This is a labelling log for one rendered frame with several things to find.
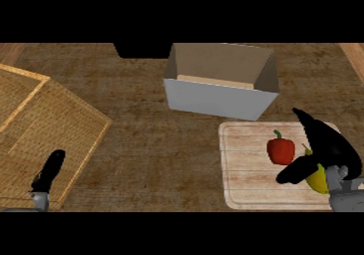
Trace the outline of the pale wooden plank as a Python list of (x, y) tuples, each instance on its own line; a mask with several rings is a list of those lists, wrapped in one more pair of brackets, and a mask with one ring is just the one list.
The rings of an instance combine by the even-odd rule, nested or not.
[(364, 84), (364, 48), (360, 43), (341, 43), (339, 46)]

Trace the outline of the black appliance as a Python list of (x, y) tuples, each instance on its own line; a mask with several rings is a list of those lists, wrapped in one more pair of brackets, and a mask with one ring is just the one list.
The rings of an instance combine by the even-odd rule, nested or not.
[(122, 58), (166, 59), (171, 55), (172, 43), (142, 44), (117, 42), (114, 47)]

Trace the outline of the open cardboard box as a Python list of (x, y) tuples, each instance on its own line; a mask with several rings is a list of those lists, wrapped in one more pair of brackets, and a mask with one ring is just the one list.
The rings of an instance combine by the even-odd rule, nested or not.
[(256, 121), (280, 93), (274, 51), (174, 43), (165, 88), (172, 110)]

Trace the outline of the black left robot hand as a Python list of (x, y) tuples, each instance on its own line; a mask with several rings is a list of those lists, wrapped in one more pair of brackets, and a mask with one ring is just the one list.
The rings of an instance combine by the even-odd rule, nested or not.
[(60, 173), (64, 164), (64, 159), (66, 151), (63, 149), (57, 149), (51, 153), (43, 168), (33, 179), (32, 183), (33, 192), (49, 192), (54, 179)]

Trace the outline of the pale wooden cutting board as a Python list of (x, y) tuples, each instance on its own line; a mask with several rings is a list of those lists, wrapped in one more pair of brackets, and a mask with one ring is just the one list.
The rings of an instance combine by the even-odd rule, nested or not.
[(295, 156), (310, 145), (301, 123), (228, 122), (219, 125), (219, 151), (227, 206), (246, 211), (330, 211), (329, 195), (315, 192), (305, 181), (279, 184), (283, 165), (271, 162), (267, 143), (274, 130), (295, 143)]

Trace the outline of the large wicker basket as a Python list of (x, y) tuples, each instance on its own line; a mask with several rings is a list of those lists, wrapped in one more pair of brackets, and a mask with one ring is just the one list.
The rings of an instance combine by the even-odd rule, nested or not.
[(33, 178), (58, 149), (66, 159), (49, 200), (61, 207), (110, 125), (52, 78), (0, 64), (0, 207), (33, 206)]

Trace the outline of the red bell pepper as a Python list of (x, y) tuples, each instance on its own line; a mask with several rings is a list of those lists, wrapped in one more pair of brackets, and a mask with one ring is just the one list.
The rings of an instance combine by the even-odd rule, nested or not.
[(276, 138), (267, 142), (267, 153), (274, 164), (289, 165), (295, 158), (295, 142), (286, 139), (276, 129)]

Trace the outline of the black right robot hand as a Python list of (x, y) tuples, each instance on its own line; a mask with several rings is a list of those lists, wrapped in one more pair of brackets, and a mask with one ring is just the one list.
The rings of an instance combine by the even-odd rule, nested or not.
[(347, 166), (344, 177), (351, 180), (361, 175), (363, 163), (358, 152), (344, 135), (304, 110), (292, 109), (304, 126), (313, 153), (299, 156), (277, 174), (276, 181), (283, 184), (298, 184), (317, 170), (317, 164), (324, 168)]

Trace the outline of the yellow bell pepper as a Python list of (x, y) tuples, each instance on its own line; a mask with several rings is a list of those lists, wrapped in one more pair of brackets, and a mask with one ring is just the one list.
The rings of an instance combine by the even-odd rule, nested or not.
[(326, 169), (321, 164), (317, 164), (317, 167), (317, 171), (305, 178), (305, 181), (315, 192), (327, 194), (329, 186), (326, 181)]

